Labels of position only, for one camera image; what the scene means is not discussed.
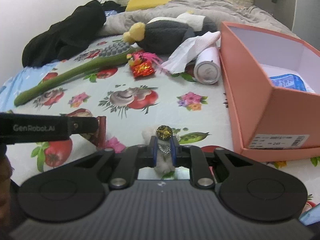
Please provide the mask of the white fluffy keychain charm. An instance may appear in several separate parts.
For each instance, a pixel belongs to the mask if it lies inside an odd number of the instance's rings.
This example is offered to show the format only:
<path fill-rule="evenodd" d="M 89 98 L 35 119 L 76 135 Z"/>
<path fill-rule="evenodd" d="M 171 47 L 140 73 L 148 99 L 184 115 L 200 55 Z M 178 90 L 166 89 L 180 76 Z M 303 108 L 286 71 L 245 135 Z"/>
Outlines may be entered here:
<path fill-rule="evenodd" d="M 159 176 L 175 172 L 171 158 L 170 139 L 175 137 L 180 141 L 180 136 L 167 125 L 147 127 L 142 131 L 142 137 L 147 144 L 153 136 L 157 138 L 157 160 L 154 168 L 155 172 Z"/>

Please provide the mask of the floral bed sheet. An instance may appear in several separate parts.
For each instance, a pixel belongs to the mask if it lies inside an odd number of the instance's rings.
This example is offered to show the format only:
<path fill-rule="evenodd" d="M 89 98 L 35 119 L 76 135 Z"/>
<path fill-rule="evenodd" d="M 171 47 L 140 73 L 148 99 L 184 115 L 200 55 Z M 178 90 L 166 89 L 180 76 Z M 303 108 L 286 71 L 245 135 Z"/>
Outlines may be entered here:
<path fill-rule="evenodd" d="M 134 78 L 128 63 L 81 74 L 33 100 L 11 107 L 14 114 L 66 116 L 80 108 L 93 117 L 106 116 L 103 148 L 120 153 L 130 146 L 147 144 L 142 131 L 167 125 L 177 133 L 181 145 L 217 146 L 234 151 L 227 94 L 219 50 L 221 76 L 217 83 L 196 81 L 196 58 L 184 72 L 169 74 L 156 66 L 147 77 Z M 12 180 L 27 179 L 101 150 L 81 135 L 65 141 L 10 145 L 7 157 Z M 319 203 L 319 156 L 289 161 L 261 161 L 300 179 L 308 199 Z"/>

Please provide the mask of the yellow pillow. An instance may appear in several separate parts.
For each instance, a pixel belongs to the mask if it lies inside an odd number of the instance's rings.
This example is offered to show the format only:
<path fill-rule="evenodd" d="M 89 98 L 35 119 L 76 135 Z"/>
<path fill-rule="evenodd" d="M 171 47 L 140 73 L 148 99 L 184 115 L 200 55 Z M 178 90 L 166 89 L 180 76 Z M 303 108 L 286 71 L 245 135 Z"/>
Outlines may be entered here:
<path fill-rule="evenodd" d="M 171 0 L 129 0 L 125 11 L 145 10 L 164 5 Z"/>

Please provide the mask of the small red brown pouch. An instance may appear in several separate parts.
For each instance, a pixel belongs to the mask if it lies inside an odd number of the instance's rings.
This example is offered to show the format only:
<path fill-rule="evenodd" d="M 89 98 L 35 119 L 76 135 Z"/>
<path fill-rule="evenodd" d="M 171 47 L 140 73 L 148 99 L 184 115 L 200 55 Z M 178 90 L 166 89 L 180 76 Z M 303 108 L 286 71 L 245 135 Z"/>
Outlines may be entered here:
<path fill-rule="evenodd" d="M 93 117 L 93 114 L 90 110 L 85 108 L 80 108 L 75 111 L 72 111 L 71 113 L 66 114 L 66 116 L 76 116 L 76 117 Z M 101 149 L 104 146 L 104 143 L 106 141 L 106 116 L 97 116 L 96 117 L 98 121 L 98 129 L 95 133 L 84 133 L 80 134 L 83 138 L 91 142 L 93 145 L 95 145 L 97 148 Z"/>

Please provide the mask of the black clothing pile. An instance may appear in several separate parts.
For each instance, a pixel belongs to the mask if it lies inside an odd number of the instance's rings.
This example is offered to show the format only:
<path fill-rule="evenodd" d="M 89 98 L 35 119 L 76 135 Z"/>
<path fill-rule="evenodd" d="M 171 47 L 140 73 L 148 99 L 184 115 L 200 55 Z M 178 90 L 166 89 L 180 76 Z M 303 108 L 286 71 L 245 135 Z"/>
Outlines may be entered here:
<path fill-rule="evenodd" d="M 124 12 L 125 7 L 107 1 L 92 0 L 79 6 L 63 21 L 29 41 L 22 53 L 23 67 L 41 67 L 54 60 L 69 59 L 84 51 L 98 38 L 106 22 L 106 11 Z"/>

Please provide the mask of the pink feather toy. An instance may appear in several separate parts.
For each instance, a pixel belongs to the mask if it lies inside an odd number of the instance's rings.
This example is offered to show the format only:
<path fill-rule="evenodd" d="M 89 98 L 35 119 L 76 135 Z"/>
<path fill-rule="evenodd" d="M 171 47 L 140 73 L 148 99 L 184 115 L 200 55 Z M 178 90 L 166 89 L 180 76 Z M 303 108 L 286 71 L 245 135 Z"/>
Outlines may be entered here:
<path fill-rule="evenodd" d="M 156 54 L 145 52 L 143 50 L 127 54 L 126 59 L 130 66 L 137 66 L 146 61 L 151 61 L 152 63 L 160 66 L 163 62 Z"/>

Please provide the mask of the large grey penguin plush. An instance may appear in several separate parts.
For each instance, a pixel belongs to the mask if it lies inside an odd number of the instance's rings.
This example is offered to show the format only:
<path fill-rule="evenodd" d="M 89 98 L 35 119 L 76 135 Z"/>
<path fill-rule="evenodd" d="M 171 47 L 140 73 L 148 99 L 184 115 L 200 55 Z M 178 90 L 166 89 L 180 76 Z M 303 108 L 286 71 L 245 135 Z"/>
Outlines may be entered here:
<path fill-rule="evenodd" d="M 174 17 L 156 17 L 148 23 L 133 24 L 123 34 L 123 40 L 137 44 L 144 51 L 155 54 L 171 54 L 186 39 L 216 32 L 217 25 L 206 16 L 184 12 Z"/>

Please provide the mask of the pink cardboard shoe box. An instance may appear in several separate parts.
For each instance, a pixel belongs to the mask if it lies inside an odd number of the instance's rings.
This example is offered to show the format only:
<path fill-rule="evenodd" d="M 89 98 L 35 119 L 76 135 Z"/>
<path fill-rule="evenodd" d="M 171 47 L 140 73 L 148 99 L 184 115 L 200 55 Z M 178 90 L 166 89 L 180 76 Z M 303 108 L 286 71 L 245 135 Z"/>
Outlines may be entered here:
<path fill-rule="evenodd" d="M 223 22 L 220 56 L 234 151 L 257 161 L 319 156 L 319 51 L 276 31 Z M 312 92 L 275 86 L 265 66 L 296 72 Z"/>

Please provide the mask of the white tissue paper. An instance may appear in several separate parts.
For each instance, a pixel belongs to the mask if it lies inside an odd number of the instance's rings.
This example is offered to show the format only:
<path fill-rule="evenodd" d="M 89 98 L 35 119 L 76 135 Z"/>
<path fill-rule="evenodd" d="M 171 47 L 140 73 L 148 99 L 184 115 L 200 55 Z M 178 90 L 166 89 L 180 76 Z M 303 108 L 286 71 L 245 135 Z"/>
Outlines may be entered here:
<path fill-rule="evenodd" d="M 183 41 L 169 56 L 167 61 L 161 64 L 161 69 L 169 74 L 184 72 L 186 65 L 208 47 L 214 45 L 221 33 L 208 31 L 202 36 L 190 37 Z"/>

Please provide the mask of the grey quilted blanket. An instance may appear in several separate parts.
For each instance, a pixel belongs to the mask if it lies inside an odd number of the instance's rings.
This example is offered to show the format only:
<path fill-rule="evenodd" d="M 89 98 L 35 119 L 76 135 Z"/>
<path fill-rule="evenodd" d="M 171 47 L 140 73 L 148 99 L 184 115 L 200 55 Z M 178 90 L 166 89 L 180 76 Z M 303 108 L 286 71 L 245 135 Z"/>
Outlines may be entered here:
<path fill-rule="evenodd" d="M 103 27 L 97 32 L 97 36 L 121 35 L 137 22 L 148 23 L 153 18 L 161 16 L 176 18 L 187 11 L 210 18 L 218 27 L 221 22 L 227 21 L 297 36 L 259 7 L 254 5 L 244 7 L 232 0 L 171 0 L 151 9 L 121 12 L 108 16 Z"/>

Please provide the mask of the red gold packet ornament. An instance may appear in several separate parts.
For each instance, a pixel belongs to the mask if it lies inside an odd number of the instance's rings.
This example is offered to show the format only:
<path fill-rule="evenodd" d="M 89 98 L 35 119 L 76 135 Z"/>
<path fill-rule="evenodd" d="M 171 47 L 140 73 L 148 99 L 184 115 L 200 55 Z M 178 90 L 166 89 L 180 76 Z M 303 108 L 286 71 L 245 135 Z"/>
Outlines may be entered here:
<path fill-rule="evenodd" d="M 130 66 L 131 72 L 134 78 L 147 77 L 155 73 L 153 63 L 151 61 L 145 61 L 140 64 Z"/>

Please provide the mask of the green long-handled massage brush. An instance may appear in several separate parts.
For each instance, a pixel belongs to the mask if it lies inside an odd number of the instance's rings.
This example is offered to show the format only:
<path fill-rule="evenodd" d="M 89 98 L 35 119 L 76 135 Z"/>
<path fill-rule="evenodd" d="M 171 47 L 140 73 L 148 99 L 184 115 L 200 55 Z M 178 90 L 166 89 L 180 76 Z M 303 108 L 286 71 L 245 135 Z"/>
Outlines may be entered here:
<path fill-rule="evenodd" d="M 126 64 L 127 54 L 131 54 L 133 52 L 135 52 L 135 49 L 133 46 L 129 45 L 129 43 L 121 40 L 113 41 L 105 48 L 96 49 L 93 51 L 93 57 L 82 57 L 83 60 L 88 59 L 87 62 L 62 74 L 59 74 L 48 81 L 40 83 L 29 90 L 21 92 L 14 100 L 14 105 L 16 107 L 23 105 L 30 100 L 33 100 L 37 96 L 40 96 L 44 92 L 53 89 L 81 74 L 94 72 L 107 67 Z"/>

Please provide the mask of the blue white tissue pack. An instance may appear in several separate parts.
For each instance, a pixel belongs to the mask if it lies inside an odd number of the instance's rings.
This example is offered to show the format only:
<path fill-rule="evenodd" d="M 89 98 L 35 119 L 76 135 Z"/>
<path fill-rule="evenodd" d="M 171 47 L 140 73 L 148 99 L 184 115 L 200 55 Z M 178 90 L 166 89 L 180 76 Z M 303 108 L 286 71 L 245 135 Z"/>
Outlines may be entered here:
<path fill-rule="evenodd" d="M 276 87 L 319 94 L 319 70 L 300 66 L 297 69 L 261 64 L 262 69 Z"/>

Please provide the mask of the white cylindrical bottle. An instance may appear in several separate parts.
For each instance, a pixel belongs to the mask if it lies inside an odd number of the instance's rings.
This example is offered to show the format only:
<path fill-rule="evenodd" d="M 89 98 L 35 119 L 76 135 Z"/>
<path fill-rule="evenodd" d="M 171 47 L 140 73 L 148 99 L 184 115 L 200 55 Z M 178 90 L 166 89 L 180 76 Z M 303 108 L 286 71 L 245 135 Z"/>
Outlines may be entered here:
<path fill-rule="evenodd" d="M 217 46 L 211 46 L 202 51 L 196 58 L 194 77 L 204 85 L 217 83 L 221 76 L 221 64 Z"/>

